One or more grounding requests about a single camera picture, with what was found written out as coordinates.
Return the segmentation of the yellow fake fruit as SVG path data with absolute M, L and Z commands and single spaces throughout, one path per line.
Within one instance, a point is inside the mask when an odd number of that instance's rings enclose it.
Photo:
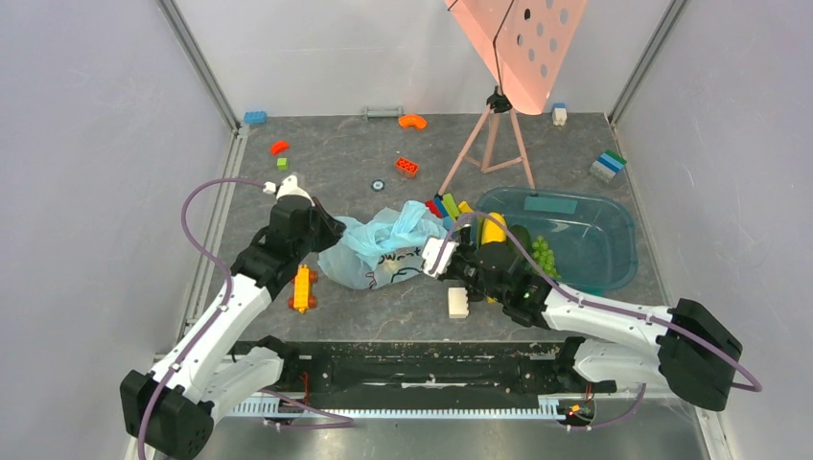
M 488 218 L 482 221 L 479 243 L 481 245 L 492 242 L 506 242 L 506 221 L 502 214 L 491 212 Z

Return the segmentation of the light blue plastic bag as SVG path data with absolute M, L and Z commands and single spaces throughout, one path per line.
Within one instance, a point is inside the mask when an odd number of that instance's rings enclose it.
M 367 222 L 338 216 L 345 225 L 339 242 L 318 255 L 317 264 L 330 280 L 350 289 L 379 289 L 422 273 L 421 253 L 428 239 L 443 239 L 440 218 L 418 201 L 397 211 L 384 208 Z

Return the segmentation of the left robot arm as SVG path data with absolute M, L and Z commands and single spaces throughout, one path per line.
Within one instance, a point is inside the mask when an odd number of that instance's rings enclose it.
M 139 457 L 152 447 L 175 459 L 193 459 L 239 403 L 264 387 L 285 391 L 300 381 L 292 348 L 273 337 L 227 368 L 218 367 L 303 260 L 336 245 L 345 229 L 315 198 L 277 199 L 268 225 L 237 256 L 200 320 L 149 372 L 132 370 L 122 380 L 125 426 L 137 440 Z

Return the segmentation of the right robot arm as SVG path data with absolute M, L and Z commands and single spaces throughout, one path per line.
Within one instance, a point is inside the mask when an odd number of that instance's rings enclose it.
M 515 323 L 569 332 L 553 366 L 556 383 L 567 391 L 629 381 L 666 386 L 706 410 L 727 406 L 743 347 L 699 302 L 636 305 L 549 283 L 506 242 L 473 247 L 431 239 L 422 257 L 427 275 L 495 299 Z

